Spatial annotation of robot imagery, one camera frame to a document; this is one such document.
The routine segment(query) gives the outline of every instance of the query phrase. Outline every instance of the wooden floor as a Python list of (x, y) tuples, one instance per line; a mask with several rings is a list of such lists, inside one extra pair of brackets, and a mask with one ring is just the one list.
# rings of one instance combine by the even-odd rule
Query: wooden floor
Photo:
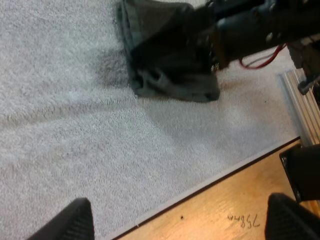
[[(131, 231), (121, 240), (263, 240), (271, 193), (294, 197), (279, 153), (226, 178)], [(304, 203), (319, 214), (315, 202)]]

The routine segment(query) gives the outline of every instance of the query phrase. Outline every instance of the gray carpet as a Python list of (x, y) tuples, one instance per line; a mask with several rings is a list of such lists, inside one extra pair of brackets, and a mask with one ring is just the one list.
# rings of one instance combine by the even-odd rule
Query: gray carpet
[[(198, 5), (202, 1), (189, 1)], [(278, 73), (234, 63), (208, 104), (138, 98), (115, 0), (0, 0), (0, 239), (77, 197), (108, 239), (297, 137)]]

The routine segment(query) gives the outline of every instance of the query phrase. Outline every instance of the dark gray cloth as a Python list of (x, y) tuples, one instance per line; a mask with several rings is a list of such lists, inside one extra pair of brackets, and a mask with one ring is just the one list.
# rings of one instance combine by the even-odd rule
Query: dark gray cloth
[(193, 11), (188, 3), (151, 0), (121, 0), (119, 3), (117, 18), (127, 57), (129, 79), (137, 95), (167, 96), (204, 103), (219, 98), (216, 76), (210, 70), (204, 72), (202, 63), (189, 55), (173, 56), (152, 70), (137, 69), (134, 66), (131, 50), (165, 28), (175, 17), (188, 11)]

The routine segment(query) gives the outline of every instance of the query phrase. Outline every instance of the cloth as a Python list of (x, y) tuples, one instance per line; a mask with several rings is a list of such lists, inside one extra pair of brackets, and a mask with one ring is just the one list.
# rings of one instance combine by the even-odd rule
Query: cloth
[(0, 0), (1, 240), (26, 239), (78, 197), (110, 239), (297, 137), (277, 79), (294, 67), (287, 50), (220, 72), (218, 101), (140, 98), (116, 3)]
[[(151, 0), (122, 0), (117, 19), (123, 37), (129, 79), (134, 92), (142, 97), (167, 96), (185, 101), (217, 100), (220, 90), (211, 65), (191, 53), (171, 54), (155, 67), (139, 68), (131, 50), (160, 30), (168, 28), (194, 8), (188, 3)], [(205, 51), (209, 59), (210, 51)]]

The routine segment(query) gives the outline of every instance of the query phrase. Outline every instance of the red wire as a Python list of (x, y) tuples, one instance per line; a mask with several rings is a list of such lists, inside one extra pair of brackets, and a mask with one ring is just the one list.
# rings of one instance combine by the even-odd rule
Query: red wire
[(249, 70), (256, 70), (256, 69), (262, 69), (264, 68), (265, 66), (269, 65), (270, 63), (272, 63), (273, 60), (275, 60), (275, 58), (277, 57), (277, 55), (281, 52), (282, 49), (284, 49), (285, 47), (287, 46), (287, 44), (283, 44), (283, 45), (279, 45), (273, 55), (267, 60), (265, 61), (264, 63), (258, 65), (258, 66), (251, 66), (251, 65), (245, 65), (243, 63), (243, 58), (239, 59), (239, 63), (240, 65), (245, 68), (245, 69), (249, 69)]

